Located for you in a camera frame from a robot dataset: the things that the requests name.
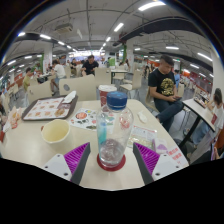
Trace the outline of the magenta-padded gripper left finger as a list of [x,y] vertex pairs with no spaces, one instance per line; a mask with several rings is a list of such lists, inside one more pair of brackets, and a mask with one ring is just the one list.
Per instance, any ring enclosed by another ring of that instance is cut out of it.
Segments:
[[56,154],[42,169],[79,185],[90,154],[90,143],[82,144],[65,155]]

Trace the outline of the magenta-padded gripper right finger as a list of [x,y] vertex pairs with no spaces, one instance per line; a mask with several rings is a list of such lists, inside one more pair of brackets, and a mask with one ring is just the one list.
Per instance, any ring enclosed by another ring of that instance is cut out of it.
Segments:
[[133,144],[133,153],[145,185],[182,169],[168,154],[158,154],[139,143]]

